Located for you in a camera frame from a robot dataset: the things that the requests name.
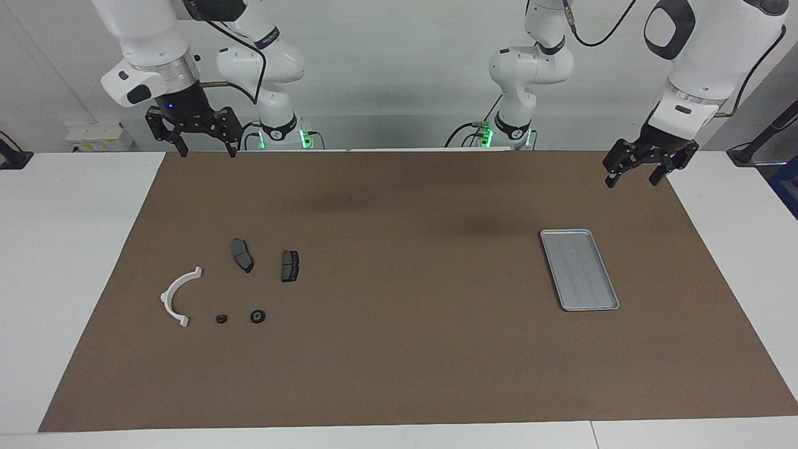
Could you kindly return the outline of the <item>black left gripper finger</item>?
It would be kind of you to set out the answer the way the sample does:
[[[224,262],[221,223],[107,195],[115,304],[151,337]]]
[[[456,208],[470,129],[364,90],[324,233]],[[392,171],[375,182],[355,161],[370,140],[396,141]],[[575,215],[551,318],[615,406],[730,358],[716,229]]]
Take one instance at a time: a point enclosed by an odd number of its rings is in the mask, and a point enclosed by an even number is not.
[[[635,148],[627,140],[619,139],[602,159],[602,165],[607,171],[605,185],[612,190],[615,188],[622,174],[635,167],[633,157]]]
[[[680,150],[673,152],[656,151],[656,168],[649,176],[650,184],[658,186],[668,174],[676,170],[684,170],[699,148],[700,145],[696,140],[690,140]]]

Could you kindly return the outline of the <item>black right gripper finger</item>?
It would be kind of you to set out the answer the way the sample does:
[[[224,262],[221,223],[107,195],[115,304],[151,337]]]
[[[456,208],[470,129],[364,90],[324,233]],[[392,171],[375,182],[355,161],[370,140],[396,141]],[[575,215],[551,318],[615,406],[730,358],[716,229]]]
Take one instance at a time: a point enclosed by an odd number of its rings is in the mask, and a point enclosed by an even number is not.
[[[183,122],[169,117],[159,107],[149,107],[145,113],[145,120],[154,139],[168,142],[174,146],[180,156],[188,156],[189,148],[181,135]]]
[[[236,112],[225,106],[212,114],[212,137],[223,142],[231,158],[235,158],[239,151],[243,136],[243,126]]]

